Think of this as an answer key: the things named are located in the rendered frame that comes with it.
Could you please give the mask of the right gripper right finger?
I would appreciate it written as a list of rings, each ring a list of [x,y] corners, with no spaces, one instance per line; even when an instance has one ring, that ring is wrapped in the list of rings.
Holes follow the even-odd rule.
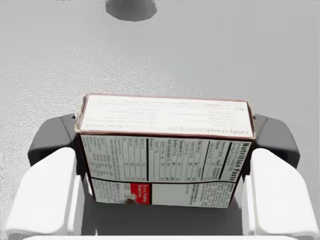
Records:
[[[301,154],[289,127],[260,114],[253,121],[256,141],[242,176],[242,233],[319,236],[308,188],[297,170]]]

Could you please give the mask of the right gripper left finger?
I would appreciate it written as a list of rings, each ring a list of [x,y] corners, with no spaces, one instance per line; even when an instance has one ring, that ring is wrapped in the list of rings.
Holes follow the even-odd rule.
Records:
[[[79,236],[82,233],[86,171],[74,130],[74,114],[44,121],[27,157],[5,226],[9,237]]]

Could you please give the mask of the red and white carton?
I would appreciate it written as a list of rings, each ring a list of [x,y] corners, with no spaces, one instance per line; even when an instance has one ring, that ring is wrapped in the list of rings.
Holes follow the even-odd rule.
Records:
[[[93,199],[226,209],[256,133],[245,100],[88,93],[75,133]]]

